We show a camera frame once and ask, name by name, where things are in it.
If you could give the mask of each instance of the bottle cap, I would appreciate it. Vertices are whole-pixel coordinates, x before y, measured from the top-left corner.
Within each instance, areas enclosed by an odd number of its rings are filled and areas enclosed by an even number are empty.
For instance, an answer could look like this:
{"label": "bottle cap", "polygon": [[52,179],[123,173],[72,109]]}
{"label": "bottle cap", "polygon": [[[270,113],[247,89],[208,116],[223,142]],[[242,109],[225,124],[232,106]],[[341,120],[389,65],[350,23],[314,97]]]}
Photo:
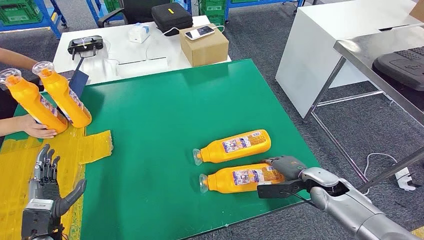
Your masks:
{"label": "bottle cap", "polygon": [[49,61],[40,61],[32,67],[32,72],[40,78],[46,78],[55,72],[55,65]]}
{"label": "bottle cap", "polygon": [[200,150],[197,149],[197,148],[193,149],[193,158],[194,158],[194,163],[197,166],[199,166],[200,164],[203,163],[202,154],[201,154]]}
{"label": "bottle cap", "polygon": [[200,192],[202,194],[206,193],[209,190],[208,176],[206,176],[205,174],[200,174],[199,183],[200,183]]}
{"label": "bottle cap", "polygon": [[16,68],[8,68],[0,71],[0,83],[6,86],[12,86],[19,83],[22,79],[21,71]]}

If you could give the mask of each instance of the office chair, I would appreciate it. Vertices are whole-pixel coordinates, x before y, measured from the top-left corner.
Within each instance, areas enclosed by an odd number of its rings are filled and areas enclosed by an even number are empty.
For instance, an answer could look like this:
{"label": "office chair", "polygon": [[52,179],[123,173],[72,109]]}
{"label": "office chair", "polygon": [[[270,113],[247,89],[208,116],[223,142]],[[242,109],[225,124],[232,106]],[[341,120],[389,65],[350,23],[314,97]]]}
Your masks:
{"label": "office chair", "polygon": [[125,24],[153,22],[152,7],[170,2],[170,0],[119,0],[120,8],[100,18],[97,26],[104,28],[105,22],[119,13],[123,14]]}

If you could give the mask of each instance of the green tabletop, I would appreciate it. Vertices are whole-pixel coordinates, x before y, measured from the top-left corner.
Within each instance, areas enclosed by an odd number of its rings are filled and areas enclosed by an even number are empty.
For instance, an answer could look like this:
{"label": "green tabletop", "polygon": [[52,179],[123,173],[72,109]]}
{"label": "green tabletop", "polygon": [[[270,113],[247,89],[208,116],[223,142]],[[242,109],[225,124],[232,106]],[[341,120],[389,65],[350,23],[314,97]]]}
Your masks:
{"label": "green tabletop", "polygon": [[[319,166],[250,59],[89,85],[81,99],[87,135],[110,129],[114,147],[86,166],[83,240],[182,239],[266,214],[300,200],[201,193],[199,174],[281,155]],[[195,165],[193,148],[257,129],[267,152]]]}

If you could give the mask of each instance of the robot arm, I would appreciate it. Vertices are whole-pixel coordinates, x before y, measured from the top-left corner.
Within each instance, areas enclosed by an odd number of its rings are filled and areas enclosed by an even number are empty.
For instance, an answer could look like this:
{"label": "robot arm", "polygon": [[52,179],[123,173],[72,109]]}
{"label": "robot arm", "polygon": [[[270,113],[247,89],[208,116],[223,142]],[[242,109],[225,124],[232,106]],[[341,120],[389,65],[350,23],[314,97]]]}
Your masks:
{"label": "robot arm", "polygon": [[348,181],[320,167],[307,168],[292,156],[266,159],[286,182],[258,185],[260,198],[287,198],[300,190],[310,193],[314,205],[334,218],[358,240],[419,240],[396,224]]}
{"label": "robot arm", "polygon": [[81,197],[86,189],[87,181],[80,180],[75,189],[61,198],[57,181],[57,156],[46,144],[39,152],[34,167],[34,178],[29,181],[29,203],[22,213],[22,239],[61,240],[63,226],[61,216]]}

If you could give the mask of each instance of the plastic bottle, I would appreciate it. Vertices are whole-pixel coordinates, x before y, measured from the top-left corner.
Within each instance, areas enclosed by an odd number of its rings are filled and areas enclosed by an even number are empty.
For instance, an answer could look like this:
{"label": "plastic bottle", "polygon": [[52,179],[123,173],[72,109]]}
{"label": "plastic bottle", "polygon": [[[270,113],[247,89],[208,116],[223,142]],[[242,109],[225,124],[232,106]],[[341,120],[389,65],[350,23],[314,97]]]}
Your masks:
{"label": "plastic bottle", "polygon": [[0,72],[0,83],[7,86],[12,97],[40,124],[60,134],[68,128],[68,121],[39,92],[39,88],[26,81],[21,71],[8,68]]}
{"label": "plastic bottle", "polygon": [[193,158],[197,166],[203,162],[221,163],[264,153],[270,147],[270,136],[260,129],[213,141],[201,150],[195,148]]}
{"label": "plastic bottle", "polygon": [[227,167],[214,174],[199,176],[202,193],[218,191],[223,194],[256,191],[259,183],[277,184],[284,182],[281,175],[268,163],[258,163],[245,166]]}
{"label": "plastic bottle", "polygon": [[92,115],[89,110],[69,87],[68,80],[55,71],[53,63],[38,62],[32,67],[32,72],[41,78],[44,89],[74,127],[83,128],[91,123]]}

